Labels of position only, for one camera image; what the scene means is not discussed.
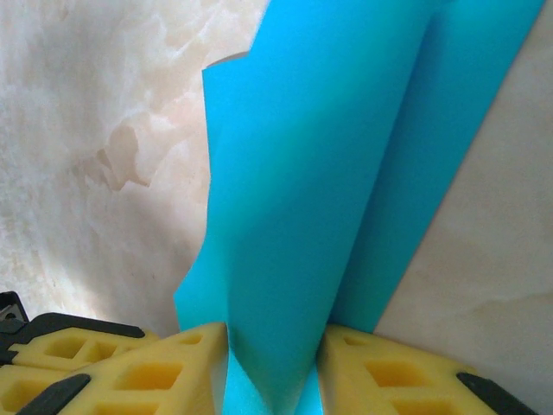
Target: black plastic part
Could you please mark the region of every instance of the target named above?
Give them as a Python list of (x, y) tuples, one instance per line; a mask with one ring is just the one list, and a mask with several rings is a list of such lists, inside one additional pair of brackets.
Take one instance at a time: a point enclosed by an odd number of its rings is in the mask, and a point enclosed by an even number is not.
[(493, 380), (470, 373), (458, 373), (457, 379), (498, 415), (537, 415)]
[(14, 291), (0, 292), (0, 321), (10, 319), (29, 322), (17, 293)]
[(27, 324), (15, 327), (13, 321), (0, 322), (0, 366), (9, 365), (16, 357), (17, 352), (10, 351), (13, 344), (29, 344), (31, 340), (41, 335), (49, 335), (56, 331), (75, 327), (91, 331), (99, 331), (112, 335), (123, 335), (136, 339), (146, 336), (138, 327), (103, 322), (91, 318), (69, 316), (67, 314), (47, 313), (34, 318)]
[(91, 377), (86, 373), (55, 382), (31, 400), (16, 415), (57, 415), (82, 391)]

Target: stained surface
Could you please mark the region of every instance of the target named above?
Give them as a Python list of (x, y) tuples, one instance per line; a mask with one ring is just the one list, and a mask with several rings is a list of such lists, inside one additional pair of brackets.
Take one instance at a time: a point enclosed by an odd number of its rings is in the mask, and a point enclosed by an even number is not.
[[(209, 168), (200, 70), (265, 0), (0, 4), (0, 291), (176, 331)], [(477, 366), (553, 412), (553, 2), (378, 332)]]

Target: beige surface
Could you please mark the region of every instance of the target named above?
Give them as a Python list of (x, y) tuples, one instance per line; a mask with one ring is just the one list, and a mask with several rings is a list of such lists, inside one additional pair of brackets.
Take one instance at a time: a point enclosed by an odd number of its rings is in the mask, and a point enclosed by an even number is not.
[[(209, 171), (200, 70), (265, 0), (0, 3), (0, 291), (176, 331)], [(553, 413), (553, 0), (387, 310), (382, 334)]]

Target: yellow foam block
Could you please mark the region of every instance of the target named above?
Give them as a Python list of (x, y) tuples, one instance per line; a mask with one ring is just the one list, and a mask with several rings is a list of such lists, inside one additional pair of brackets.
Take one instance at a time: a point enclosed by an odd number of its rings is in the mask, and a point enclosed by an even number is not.
[(329, 325), (318, 355), (327, 415), (495, 415), (457, 378), (471, 367)]
[(13, 415), (48, 386), (61, 380), (65, 372), (36, 367), (0, 367), (0, 415)]
[(152, 332), (144, 333), (145, 337), (134, 338), (71, 327), (36, 337), (29, 344), (12, 345), (10, 351), (17, 352), (12, 363), (73, 371), (159, 339)]
[(224, 323), (190, 329), (71, 373), (91, 380), (60, 415), (220, 413), (227, 359)]

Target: folded blue paper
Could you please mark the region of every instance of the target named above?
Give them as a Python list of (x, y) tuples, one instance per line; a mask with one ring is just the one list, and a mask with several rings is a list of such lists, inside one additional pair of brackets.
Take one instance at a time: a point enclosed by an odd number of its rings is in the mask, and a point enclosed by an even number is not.
[[(225, 413), (293, 413), (333, 304), (372, 331), (541, 3), (428, 25), (434, 1), (273, 0), (204, 71), (207, 235), (175, 301), (183, 329), (228, 324)], [(309, 379), (297, 413), (321, 411)]]

